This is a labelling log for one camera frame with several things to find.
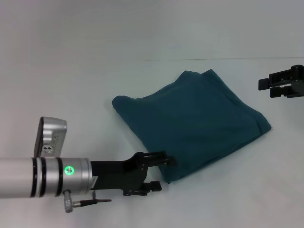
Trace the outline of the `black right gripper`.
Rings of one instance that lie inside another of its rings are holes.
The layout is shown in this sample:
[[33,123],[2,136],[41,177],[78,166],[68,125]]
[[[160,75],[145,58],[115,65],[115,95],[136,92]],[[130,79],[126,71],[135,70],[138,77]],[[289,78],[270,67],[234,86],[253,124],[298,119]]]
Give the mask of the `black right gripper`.
[[272,73],[258,81],[259,90],[270,89],[270,97],[288,98],[304,96],[304,66],[295,65],[289,70]]

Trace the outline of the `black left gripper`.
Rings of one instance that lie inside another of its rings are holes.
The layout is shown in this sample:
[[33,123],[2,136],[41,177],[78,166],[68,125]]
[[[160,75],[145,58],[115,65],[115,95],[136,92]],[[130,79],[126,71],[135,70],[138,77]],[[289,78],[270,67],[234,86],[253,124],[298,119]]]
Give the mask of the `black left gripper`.
[[91,161],[92,175],[96,178],[92,190],[122,190],[124,196],[147,196],[162,190],[159,181],[144,183],[147,167],[176,166],[174,156],[166,152],[137,152],[125,161]]

